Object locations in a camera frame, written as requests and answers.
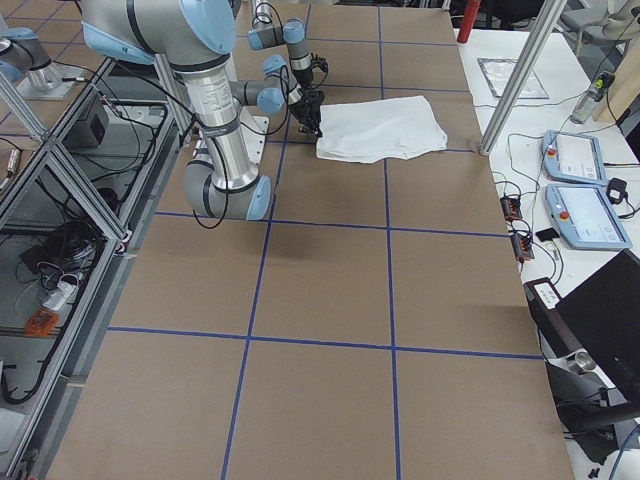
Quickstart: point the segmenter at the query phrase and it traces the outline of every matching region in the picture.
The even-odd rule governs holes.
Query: device screen
[[[598,171],[591,143],[589,138],[558,135],[556,145],[560,171],[565,175],[597,180]]]
[[[565,207],[582,242],[618,243],[623,241],[595,188],[558,188]]]

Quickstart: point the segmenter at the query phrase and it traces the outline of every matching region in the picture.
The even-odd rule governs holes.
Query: white table
[[[496,105],[497,99],[493,97],[477,59],[518,58],[526,38],[526,32],[474,30],[469,42],[459,45],[465,73],[476,106],[476,115],[483,131],[495,110],[484,105]],[[590,81],[561,34],[554,33],[550,36],[534,67],[534,72],[550,98],[547,100],[518,100],[516,105],[555,104],[576,95],[578,97],[560,105],[538,108],[516,107],[513,109],[491,152],[490,161],[494,172],[505,175],[509,181],[518,184],[523,192],[532,191],[535,185],[531,180],[511,169],[507,155],[508,135],[518,133],[541,137],[547,130],[559,130],[561,127],[564,132],[579,133],[597,130],[608,125],[592,120],[587,121],[584,125],[575,125],[570,121],[565,122],[573,111],[579,94],[589,87]],[[624,137],[615,126],[591,135],[598,138],[605,163],[637,163]],[[510,143],[514,166],[533,178],[538,177],[542,160],[541,140],[513,136]],[[627,191],[631,203],[636,206],[640,203],[640,168],[607,168],[607,177],[618,177],[627,181]],[[496,181],[503,179],[500,174],[496,174],[495,178]],[[544,199],[544,187],[551,182],[544,172],[540,175],[539,182],[542,188],[537,194],[535,205],[534,195],[525,195],[522,198],[521,206],[525,220],[532,224],[534,231],[552,226]],[[500,195],[503,192],[503,187],[504,185],[497,187]],[[507,192],[514,193],[515,189],[511,188]],[[616,209],[619,213],[628,211],[624,205],[618,206]],[[640,255],[640,213],[637,218],[623,222],[623,226],[633,241],[633,252]],[[561,295],[569,293],[616,254],[615,252],[572,250],[562,239],[556,240],[555,243],[565,264],[562,278],[556,285]],[[553,271],[551,259],[539,248],[534,248],[536,259],[525,262],[521,273],[523,283],[550,276]],[[593,465],[586,458],[575,442],[567,442],[567,449],[571,455],[576,478],[585,478],[596,465]],[[615,453],[609,456],[600,472],[600,478],[608,478],[615,456]],[[624,454],[615,480],[637,479],[639,471],[640,452],[628,451]]]

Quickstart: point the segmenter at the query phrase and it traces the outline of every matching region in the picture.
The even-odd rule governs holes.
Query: bottle
[[[616,79],[611,72],[602,72],[598,78],[591,84],[589,90],[582,96],[576,108],[569,119],[573,123],[584,123],[591,116],[596,106],[604,98],[607,90]]]

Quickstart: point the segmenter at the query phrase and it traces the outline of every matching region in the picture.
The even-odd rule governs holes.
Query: black plug
[[[612,178],[607,185],[607,198],[612,205],[621,204],[627,198],[627,182],[619,178]]]

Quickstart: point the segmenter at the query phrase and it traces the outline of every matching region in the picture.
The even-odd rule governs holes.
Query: blue and white device
[[[542,141],[544,168],[561,182],[607,185],[600,144],[596,137],[549,130]]]
[[[631,239],[597,185],[549,185],[547,208],[558,232],[578,250],[623,250]]]

